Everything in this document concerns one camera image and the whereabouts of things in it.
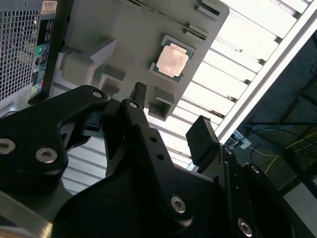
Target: black cable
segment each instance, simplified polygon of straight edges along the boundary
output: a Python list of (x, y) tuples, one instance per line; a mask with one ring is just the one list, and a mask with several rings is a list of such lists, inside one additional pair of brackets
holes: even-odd
[(252, 164), (254, 164), (253, 159), (252, 159), (253, 152), (254, 152), (256, 149), (258, 149), (259, 147), (260, 147), (259, 145), (256, 146), (256, 147), (254, 147), (253, 150), (252, 150), (251, 153), (250, 153), (250, 161), (251, 161)]
[(306, 139), (306, 138), (304, 138), (304, 137), (302, 137), (302, 136), (300, 136), (300, 135), (298, 135), (298, 134), (295, 134), (295, 133), (293, 133), (293, 132), (291, 132), (291, 131), (283, 130), (283, 129), (280, 129), (280, 128), (277, 128), (277, 130), (281, 130), (281, 131), (287, 132), (287, 133), (289, 133), (289, 134), (291, 134), (291, 135), (297, 136), (299, 139), (303, 139), (303, 140), (305, 140), (305, 141), (310, 142), (311, 144), (317, 145), (317, 142), (314, 142), (314, 141), (312, 141), (312, 140)]

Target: black metal bracket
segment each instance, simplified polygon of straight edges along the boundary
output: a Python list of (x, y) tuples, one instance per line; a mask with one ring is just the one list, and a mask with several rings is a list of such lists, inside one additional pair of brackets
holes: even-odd
[[(63, 205), (53, 221), (53, 238), (256, 238), (258, 232), (274, 238), (289, 235), (293, 227), (289, 237), (312, 237), (281, 196), (272, 202), (278, 193), (272, 185), (261, 195), (290, 222), (271, 232), (257, 206), (259, 184), (269, 181), (259, 177), (253, 186), (260, 169), (242, 169), (233, 152), (219, 145), (208, 119), (199, 117), (187, 133), (201, 174), (174, 166), (142, 102), (108, 101), (100, 90), (83, 86), (0, 119), (0, 188), (33, 196), (54, 191), (67, 166), (66, 150), (98, 136), (105, 139), (106, 178)], [(41, 114), (47, 120), (37, 122), (35, 130), (34, 119)]]
[(12, 150), (0, 154), (0, 188), (53, 191), (68, 163), (65, 148), (88, 140), (77, 122), (107, 101), (102, 91), (82, 86), (0, 119), (0, 144)]

